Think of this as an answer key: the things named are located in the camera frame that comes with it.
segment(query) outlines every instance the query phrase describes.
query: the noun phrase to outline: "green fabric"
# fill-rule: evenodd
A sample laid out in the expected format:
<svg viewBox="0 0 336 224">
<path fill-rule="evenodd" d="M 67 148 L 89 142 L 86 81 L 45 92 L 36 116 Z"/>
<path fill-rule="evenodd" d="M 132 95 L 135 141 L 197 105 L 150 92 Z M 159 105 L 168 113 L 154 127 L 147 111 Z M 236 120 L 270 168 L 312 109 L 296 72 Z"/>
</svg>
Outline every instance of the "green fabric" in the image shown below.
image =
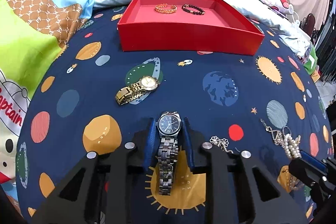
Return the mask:
<svg viewBox="0 0 336 224">
<path fill-rule="evenodd" d="M 315 71 L 316 64 L 317 64 L 317 56 L 316 56 L 315 48 L 313 45 L 311 45 L 310 56 L 309 56 L 308 62 L 304 64 L 304 67 L 309 75 L 311 75 Z"/>
<path fill-rule="evenodd" d="M 0 70 L 32 98 L 60 48 L 56 37 L 42 34 L 0 0 Z"/>
</svg>

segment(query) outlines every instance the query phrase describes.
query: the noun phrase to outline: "watch face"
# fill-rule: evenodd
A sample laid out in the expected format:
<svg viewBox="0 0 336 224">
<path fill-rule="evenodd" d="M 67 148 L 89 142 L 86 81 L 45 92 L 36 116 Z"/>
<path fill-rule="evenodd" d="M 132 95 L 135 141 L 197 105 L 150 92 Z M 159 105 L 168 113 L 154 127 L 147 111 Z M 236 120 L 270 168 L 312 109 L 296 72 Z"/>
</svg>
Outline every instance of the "watch face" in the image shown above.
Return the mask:
<svg viewBox="0 0 336 224">
<path fill-rule="evenodd" d="M 163 134 L 172 135 L 180 128 L 180 120 L 171 114 L 164 115 L 157 123 Z"/>
<path fill-rule="evenodd" d="M 145 89 L 153 89 L 157 86 L 155 78 L 150 76 L 145 76 L 141 79 L 141 85 L 144 86 Z"/>
</svg>

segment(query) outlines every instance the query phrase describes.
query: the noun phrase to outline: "metal screw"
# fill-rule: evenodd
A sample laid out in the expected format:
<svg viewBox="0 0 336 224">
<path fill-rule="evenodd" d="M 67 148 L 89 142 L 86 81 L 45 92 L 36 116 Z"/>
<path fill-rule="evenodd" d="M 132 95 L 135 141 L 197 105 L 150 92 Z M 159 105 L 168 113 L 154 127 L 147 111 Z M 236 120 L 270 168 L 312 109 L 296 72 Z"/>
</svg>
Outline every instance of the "metal screw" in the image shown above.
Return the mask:
<svg viewBox="0 0 336 224">
<path fill-rule="evenodd" d="M 208 143 L 208 142 L 205 142 L 205 143 L 202 143 L 202 147 L 204 149 L 211 149 L 212 148 L 212 144 Z"/>
<path fill-rule="evenodd" d="M 135 144 L 132 142 L 125 143 L 126 149 L 133 149 L 135 147 Z"/>
<path fill-rule="evenodd" d="M 96 157 L 97 153 L 94 151 L 90 151 L 89 153 L 86 154 L 86 157 L 88 159 L 94 159 Z"/>
<path fill-rule="evenodd" d="M 243 158 L 245 158 L 245 159 L 248 159 L 248 158 L 251 157 L 251 152 L 250 152 L 250 151 L 247 151 L 247 150 L 242 151 L 240 154 L 241 154 L 241 156 L 242 156 Z"/>
</svg>

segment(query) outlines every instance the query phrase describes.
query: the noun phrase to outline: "cartoon blanket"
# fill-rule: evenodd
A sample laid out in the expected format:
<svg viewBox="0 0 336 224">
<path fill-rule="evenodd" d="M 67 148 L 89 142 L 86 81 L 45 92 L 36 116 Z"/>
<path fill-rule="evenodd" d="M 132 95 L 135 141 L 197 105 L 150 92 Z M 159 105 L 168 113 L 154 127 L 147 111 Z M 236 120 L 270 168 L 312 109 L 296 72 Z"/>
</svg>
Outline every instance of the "cartoon blanket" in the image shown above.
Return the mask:
<svg viewBox="0 0 336 224">
<path fill-rule="evenodd" d="M 36 87 L 95 0 L 0 0 L 0 183 L 15 177 L 16 144 Z"/>
</svg>

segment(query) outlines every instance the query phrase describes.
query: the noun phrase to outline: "gold watch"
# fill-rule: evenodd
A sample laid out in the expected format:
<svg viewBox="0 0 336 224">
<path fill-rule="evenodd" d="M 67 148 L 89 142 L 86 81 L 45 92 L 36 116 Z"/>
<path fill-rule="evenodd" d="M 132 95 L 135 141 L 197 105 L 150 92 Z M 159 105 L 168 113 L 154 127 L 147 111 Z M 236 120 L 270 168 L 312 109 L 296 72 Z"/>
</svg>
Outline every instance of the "gold watch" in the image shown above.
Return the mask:
<svg viewBox="0 0 336 224">
<path fill-rule="evenodd" d="M 159 82 L 152 76 L 144 76 L 134 84 L 126 86 L 119 90 L 115 96 L 115 99 L 119 105 L 129 103 L 148 91 L 153 91 L 159 86 Z"/>
</svg>

